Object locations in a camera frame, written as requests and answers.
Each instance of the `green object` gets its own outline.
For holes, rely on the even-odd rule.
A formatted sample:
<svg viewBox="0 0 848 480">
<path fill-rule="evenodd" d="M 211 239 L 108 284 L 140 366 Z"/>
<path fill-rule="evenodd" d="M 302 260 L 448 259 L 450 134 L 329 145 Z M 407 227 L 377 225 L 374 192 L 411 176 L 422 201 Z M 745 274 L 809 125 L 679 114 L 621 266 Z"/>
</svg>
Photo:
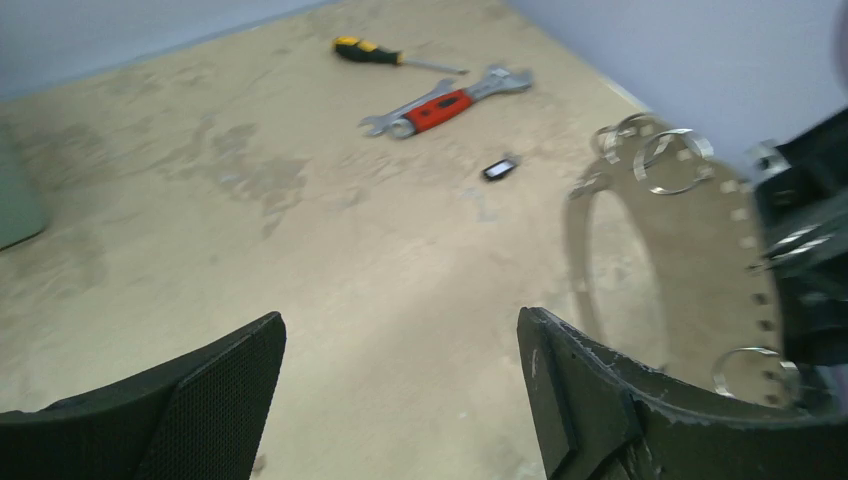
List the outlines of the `green object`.
<svg viewBox="0 0 848 480">
<path fill-rule="evenodd" d="M 0 249 L 47 227 L 47 214 L 21 165 L 8 132 L 0 130 Z"/>
</svg>

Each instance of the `beige surface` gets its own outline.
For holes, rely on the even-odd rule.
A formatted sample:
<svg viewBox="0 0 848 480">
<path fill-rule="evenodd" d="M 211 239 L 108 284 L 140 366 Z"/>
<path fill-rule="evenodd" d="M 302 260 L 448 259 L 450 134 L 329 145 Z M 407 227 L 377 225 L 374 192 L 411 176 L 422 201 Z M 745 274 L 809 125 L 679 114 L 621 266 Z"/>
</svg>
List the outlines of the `beige surface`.
<svg viewBox="0 0 848 480">
<path fill-rule="evenodd" d="M 492 62 L 537 84 L 364 138 L 444 75 L 341 62 L 341 34 L 467 65 L 460 86 Z M 633 111 L 490 0 L 351 1 L 3 105 L 54 221 L 0 253 L 0 411 L 279 310 L 262 478 L 542 478 L 517 313 L 573 320 L 562 200 Z M 505 150 L 524 163 L 481 182 Z"/>
</svg>

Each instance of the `wall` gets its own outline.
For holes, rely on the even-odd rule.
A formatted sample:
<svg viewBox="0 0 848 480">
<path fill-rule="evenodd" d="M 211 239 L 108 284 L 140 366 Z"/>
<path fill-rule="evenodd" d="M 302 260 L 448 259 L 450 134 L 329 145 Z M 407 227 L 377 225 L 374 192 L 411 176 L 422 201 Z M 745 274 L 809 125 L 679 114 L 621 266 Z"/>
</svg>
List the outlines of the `wall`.
<svg viewBox="0 0 848 480">
<path fill-rule="evenodd" d="M 508 0 L 730 163 L 846 104 L 842 0 Z"/>
<path fill-rule="evenodd" d="M 3 0 L 0 98 L 41 90 L 326 0 Z"/>
</svg>

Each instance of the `adjustable wrench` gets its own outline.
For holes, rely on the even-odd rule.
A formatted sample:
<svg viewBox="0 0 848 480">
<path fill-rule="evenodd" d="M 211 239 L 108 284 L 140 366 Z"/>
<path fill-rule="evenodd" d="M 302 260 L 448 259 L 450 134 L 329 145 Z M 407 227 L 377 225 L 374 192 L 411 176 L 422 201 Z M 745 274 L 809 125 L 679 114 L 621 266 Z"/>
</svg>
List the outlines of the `adjustable wrench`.
<svg viewBox="0 0 848 480">
<path fill-rule="evenodd" d="M 391 112 L 385 115 L 371 115 L 369 117 L 365 117 L 359 122 L 359 126 L 371 125 L 371 130 L 368 130 L 365 135 L 369 137 L 376 137 L 377 135 L 382 135 L 383 132 L 389 129 L 392 125 L 392 122 L 403 117 L 407 112 L 411 111 L 415 107 L 424 105 L 425 103 L 433 100 L 434 98 L 439 98 L 446 93 L 450 93 L 453 89 L 452 78 L 446 78 L 444 80 L 440 80 L 439 83 L 436 84 L 436 88 L 434 88 L 430 93 L 424 95 L 423 97 L 417 98 L 406 105 L 396 108 Z"/>
<path fill-rule="evenodd" d="M 492 65 L 483 79 L 474 85 L 433 98 L 406 111 L 392 121 L 389 133 L 395 138 L 411 137 L 450 120 L 489 95 L 523 92 L 532 85 L 533 73 L 530 70 L 512 73 L 504 67 Z"/>
</svg>

